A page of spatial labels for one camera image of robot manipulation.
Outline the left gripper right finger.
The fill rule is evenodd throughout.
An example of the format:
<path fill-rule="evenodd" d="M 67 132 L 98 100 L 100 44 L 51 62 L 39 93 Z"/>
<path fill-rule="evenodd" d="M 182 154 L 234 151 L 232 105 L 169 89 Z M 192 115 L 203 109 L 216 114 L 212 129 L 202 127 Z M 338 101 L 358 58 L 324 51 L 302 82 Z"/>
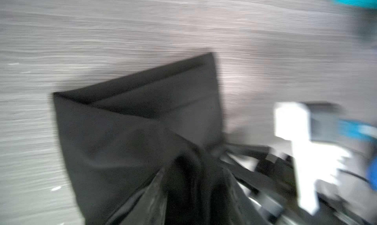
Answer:
<path fill-rule="evenodd" d="M 221 186 L 222 225 L 267 225 L 250 199 L 240 188 L 230 170 L 223 169 Z"/>

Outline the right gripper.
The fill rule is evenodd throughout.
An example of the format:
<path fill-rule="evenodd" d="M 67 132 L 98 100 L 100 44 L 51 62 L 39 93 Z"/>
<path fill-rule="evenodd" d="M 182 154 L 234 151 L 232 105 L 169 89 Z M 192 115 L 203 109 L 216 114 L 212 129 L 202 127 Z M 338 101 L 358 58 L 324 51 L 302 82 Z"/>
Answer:
<path fill-rule="evenodd" d="M 330 143 L 316 142 L 310 168 L 324 174 L 315 180 L 314 213 L 299 201 L 296 158 L 278 155 L 269 146 L 224 143 L 219 147 L 222 164 L 238 183 L 266 225 L 374 225 L 377 192 L 367 178 L 365 155 Z"/>

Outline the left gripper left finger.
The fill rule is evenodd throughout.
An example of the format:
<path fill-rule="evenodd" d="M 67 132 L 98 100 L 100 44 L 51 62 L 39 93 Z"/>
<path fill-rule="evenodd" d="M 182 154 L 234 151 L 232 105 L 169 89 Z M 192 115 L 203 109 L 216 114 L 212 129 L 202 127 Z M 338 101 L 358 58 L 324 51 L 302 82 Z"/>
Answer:
<path fill-rule="evenodd" d="M 151 183 L 131 196 L 111 217 L 107 225 L 163 225 L 167 195 L 163 191 L 163 168 Z"/>

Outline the black garment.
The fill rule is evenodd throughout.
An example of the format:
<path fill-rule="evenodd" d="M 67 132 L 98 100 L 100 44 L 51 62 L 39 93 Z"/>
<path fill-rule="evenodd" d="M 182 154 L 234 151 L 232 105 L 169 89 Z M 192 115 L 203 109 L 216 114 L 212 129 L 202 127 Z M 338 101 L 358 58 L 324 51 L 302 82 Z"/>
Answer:
<path fill-rule="evenodd" d="M 209 149 L 223 143 L 213 54 L 53 93 L 59 141 L 88 225 L 119 225 L 163 173 L 167 225 L 215 223 L 224 189 Z"/>

